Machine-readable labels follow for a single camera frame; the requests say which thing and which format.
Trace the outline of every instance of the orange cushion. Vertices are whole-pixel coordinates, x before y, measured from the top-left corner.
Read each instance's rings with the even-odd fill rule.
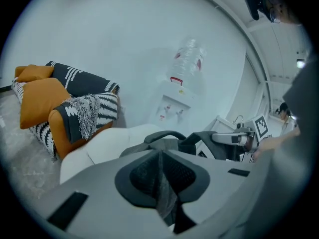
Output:
[[[50,112],[70,98],[63,85],[55,78],[33,81],[23,86],[20,128],[48,121]]]
[[[23,72],[23,70],[26,68],[26,66],[17,66],[15,68],[14,77],[19,77],[19,75]]]
[[[32,82],[49,78],[53,72],[53,66],[28,65],[19,75],[17,82]]]

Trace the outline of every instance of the white seat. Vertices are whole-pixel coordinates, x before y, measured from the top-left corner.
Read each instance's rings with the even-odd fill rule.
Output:
[[[100,132],[63,159],[60,184],[91,165],[119,158],[126,148],[138,145],[146,136],[162,130],[156,125],[144,124],[133,128],[113,127]]]

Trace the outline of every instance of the floor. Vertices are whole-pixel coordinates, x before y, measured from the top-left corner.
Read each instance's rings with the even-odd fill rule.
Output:
[[[32,205],[59,184],[61,161],[53,162],[33,134],[20,129],[19,114],[14,92],[0,93],[0,160],[18,197]]]

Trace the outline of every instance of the faucet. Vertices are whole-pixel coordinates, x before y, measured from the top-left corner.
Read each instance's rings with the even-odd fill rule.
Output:
[[[233,124],[234,124],[234,125],[236,125],[236,121],[238,120],[239,117],[241,117],[241,121],[244,120],[244,116],[238,115],[237,118],[233,121]]]

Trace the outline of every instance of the white wall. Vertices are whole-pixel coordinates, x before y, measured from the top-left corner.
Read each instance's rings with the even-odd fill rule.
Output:
[[[275,119],[268,118],[267,126],[268,126],[268,130],[269,130],[268,134],[272,134],[273,137],[277,137],[281,133],[281,129],[282,129],[283,124]]]
[[[241,32],[205,0],[35,0],[6,44],[1,86],[20,65],[78,67],[120,84],[126,124],[136,126],[187,35],[207,49],[190,121],[191,131],[203,130],[229,112],[246,53]]]
[[[235,121],[239,115],[244,117],[243,121],[247,121],[252,119],[251,117],[256,116],[256,114],[251,116],[251,109],[253,108],[252,106],[254,104],[258,86],[259,83],[254,70],[248,59],[246,59],[236,98],[226,117],[228,121]]]
[[[257,112],[258,115],[263,114],[266,117],[267,112],[269,112],[269,111],[266,111],[267,103],[269,103],[269,101],[267,100],[266,97],[263,97],[261,102],[260,102],[260,106],[259,106],[259,109]]]

